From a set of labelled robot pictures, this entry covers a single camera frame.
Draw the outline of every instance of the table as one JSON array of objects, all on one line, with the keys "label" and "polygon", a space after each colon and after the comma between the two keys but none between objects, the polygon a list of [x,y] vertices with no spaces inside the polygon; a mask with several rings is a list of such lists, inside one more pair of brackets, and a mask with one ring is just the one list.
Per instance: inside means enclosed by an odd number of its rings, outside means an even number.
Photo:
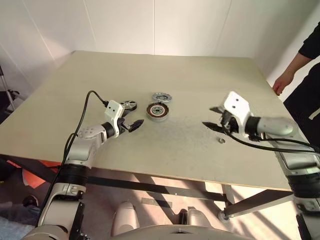
[{"label": "table", "polygon": [[[89,90],[105,100],[136,101],[137,110],[126,120],[145,119],[137,131],[108,140],[94,167],[265,188],[259,198],[262,204],[269,195],[268,203],[291,195],[273,152],[241,145],[202,124],[219,122],[219,114],[209,108],[221,104],[229,91],[244,97],[256,116],[290,118],[249,58],[76,51],[0,125],[0,154],[16,157],[30,170],[31,159],[61,162]],[[164,122],[146,116],[156,92],[172,96]],[[103,122],[104,106],[92,97],[82,126]],[[220,137],[225,144],[219,143]]]}]

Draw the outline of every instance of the small nut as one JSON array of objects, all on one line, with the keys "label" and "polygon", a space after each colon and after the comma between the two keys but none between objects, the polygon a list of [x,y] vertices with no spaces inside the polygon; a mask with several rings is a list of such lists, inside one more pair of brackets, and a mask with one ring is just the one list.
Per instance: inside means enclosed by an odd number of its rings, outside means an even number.
[{"label": "small nut", "polygon": [[221,144],[225,144],[226,143],[226,140],[224,140],[222,137],[220,137],[218,139],[218,142],[221,143]]}]

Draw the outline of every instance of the black metal frame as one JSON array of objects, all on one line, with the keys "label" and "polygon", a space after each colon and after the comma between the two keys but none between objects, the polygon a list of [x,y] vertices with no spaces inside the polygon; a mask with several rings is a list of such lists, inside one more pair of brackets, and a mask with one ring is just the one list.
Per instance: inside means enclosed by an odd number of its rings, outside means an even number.
[{"label": "black metal frame", "polygon": [[[23,169],[28,170],[47,182],[51,183],[55,177],[55,173],[38,160],[2,154],[0,154],[0,157],[12,161],[13,163],[19,165]],[[222,185],[223,194],[221,194],[197,189],[186,189],[97,176],[89,176],[87,183],[107,187],[140,190],[159,194],[169,194],[202,200],[225,202],[224,214],[226,218],[253,213],[255,211],[292,200],[291,191],[266,189],[260,193],[257,193],[256,195],[235,203],[231,187],[225,184]]]}]

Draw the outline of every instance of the black sleeve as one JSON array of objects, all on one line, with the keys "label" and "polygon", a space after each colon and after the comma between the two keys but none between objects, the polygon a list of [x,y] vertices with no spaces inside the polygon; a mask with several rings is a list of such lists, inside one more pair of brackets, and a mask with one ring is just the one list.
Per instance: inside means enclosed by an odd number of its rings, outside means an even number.
[{"label": "black sleeve", "polygon": [[307,58],[315,59],[320,56],[320,22],[315,27],[313,33],[304,40],[299,53]]}]

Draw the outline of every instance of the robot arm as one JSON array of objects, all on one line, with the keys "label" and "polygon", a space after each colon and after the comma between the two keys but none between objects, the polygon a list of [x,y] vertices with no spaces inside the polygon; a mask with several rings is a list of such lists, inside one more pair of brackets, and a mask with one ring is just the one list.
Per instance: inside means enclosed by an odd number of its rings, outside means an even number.
[{"label": "robot arm", "polygon": [[[249,147],[275,152],[294,195],[302,239],[320,239],[319,148],[307,143],[300,135],[298,125],[288,118],[254,116],[249,103],[235,92],[230,92],[221,106],[211,110],[222,114],[221,126],[203,123],[211,130]],[[273,147],[243,141],[232,133],[255,142],[268,141]]]},{"label": "robot arm", "polygon": [[78,132],[41,211],[37,227],[23,240],[87,239],[81,233],[85,207],[81,199],[96,153],[107,139],[117,138],[126,130],[132,132],[143,123],[138,120],[132,125],[125,124],[124,106],[113,100],[106,103],[106,122]]}]

